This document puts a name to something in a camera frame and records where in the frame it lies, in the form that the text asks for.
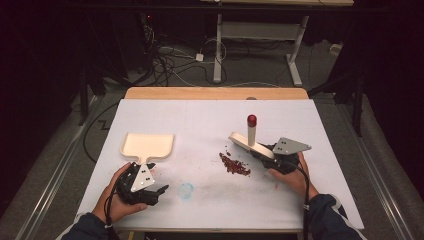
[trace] dark background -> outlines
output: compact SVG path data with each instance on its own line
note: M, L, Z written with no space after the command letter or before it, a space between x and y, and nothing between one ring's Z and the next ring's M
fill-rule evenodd
M373 7L388 2L356 1L355 5ZM326 39L346 43L329 81L352 68L358 69L387 141L424 196L420 151L424 145L421 26L424 19L418 8L419 1L394 3L388 16L363 17L354 24L353 18L348 16L311 16L304 42L314 44ZM49 137L71 111L69 104L78 93L83 66L91 76L89 84L96 94L104 91L101 77L126 76L127 63L119 50L116 38L119 33L114 30L116 15L94 13L90 16L97 36L93 35L83 12L64 9L54 0L2 1L0 4L0 182L4 189L0 195L1 214ZM185 37L183 40L194 45L215 32L209 27L215 24L210 16L183 14L178 17L176 13L161 13L155 17L157 28L176 38ZM125 21L131 22L131 19L132 16ZM191 28L198 32L188 31ZM134 47L137 52L143 51L142 44ZM338 91L344 85L333 90Z

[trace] floor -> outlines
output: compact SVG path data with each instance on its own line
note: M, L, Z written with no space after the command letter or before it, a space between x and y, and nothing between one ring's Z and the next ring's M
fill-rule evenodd
M302 45L296 64L306 90L326 82L337 59L329 54L330 46L331 43L325 41L314 46ZM283 58L291 47L289 42L229 42L223 62L226 81L219 86L294 87ZM192 62L189 57L194 57L196 51L184 45L167 45L161 51L169 53L167 57L172 59L166 62L167 65L175 64L173 74L167 79L160 75L160 65L157 65L158 79L151 77L140 85L213 86L208 83L213 73L211 64L176 67ZM205 62L213 61L210 52L205 50L204 53ZM140 76L135 69L129 74L130 80ZM126 90L111 79L105 79L105 86L105 96L92 98L90 115L83 126L78 125L79 101L74 101L74 111L51 137L1 218L1 240L52 239L72 224L94 169L95 159L101 152L108 127L113 121L116 111L114 104L124 96ZM419 239L423 236L422 200L385 142L366 96L361 121L362 138L356 136L350 125L352 109L349 104L336 105L331 93L317 94L313 99L364 222L363 234L368 239L387 240ZM120 237L144 238L141 233L133 235L131 232L121 232ZM181 235L154 237L158 240L187 239L187 236ZM208 235L211 239L236 239L233 237ZM251 237L261 239L266 236ZM292 236L273 237L290 239Z

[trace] white paper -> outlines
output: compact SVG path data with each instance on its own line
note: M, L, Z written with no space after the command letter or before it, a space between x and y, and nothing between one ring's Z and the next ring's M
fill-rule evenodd
M152 173L157 188L169 184L159 203L127 216L121 229L300 230L303 200L267 173L262 163L228 136L247 136L255 114L256 141L280 137L312 146L304 152L311 180L336 195L356 228L363 223L312 100L121 100L78 212L92 211L113 173L131 159L119 149L127 132L175 134L171 155ZM227 173L219 153L248 164L249 176Z

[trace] white desk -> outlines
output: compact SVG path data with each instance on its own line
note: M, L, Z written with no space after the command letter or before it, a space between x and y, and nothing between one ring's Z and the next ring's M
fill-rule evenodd
M117 229L301 232L302 199L271 177L261 162L228 140L232 131L247 134L249 114L258 117L258 142L272 144L284 136L312 146L312 150L305 152L311 180L320 192L337 195L352 224L362 229L361 218L318 112L313 101L307 99L124 99L78 212L91 211L112 174L130 160L119 151L127 132L171 133L175 134L173 151L167 159L154 161L157 165L153 170L154 186L169 184L169 189L156 206L125 217L115 224ZM231 153L230 158L249 164L250 176L226 172L218 156L226 151Z
M220 0L219 4L241 3L241 4L278 4L278 5L307 5L307 6L327 6L341 7L352 6L353 0ZM216 33L216 53L214 65L214 82L221 82L222 70L222 38L247 38L247 39L270 39L270 40L294 40L294 47L291 54L286 55L286 61L293 84L302 86L299 71L296 67L296 57L302 43L303 34L309 16L303 16L300 24L276 24L276 23L256 23L256 22L228 22L222 21L222 14L218 14Z

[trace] jacket sleeve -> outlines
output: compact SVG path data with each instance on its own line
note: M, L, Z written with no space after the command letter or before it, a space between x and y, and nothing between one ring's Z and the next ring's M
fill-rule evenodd
M314 240L366 239L352 226L339 200L328 194L318 194L309 204L309 222Z
M74 224L69 226L60 236L56 238L63 240L97 240L108 239L108 230L105 224L94 214L86 213L78 215Z

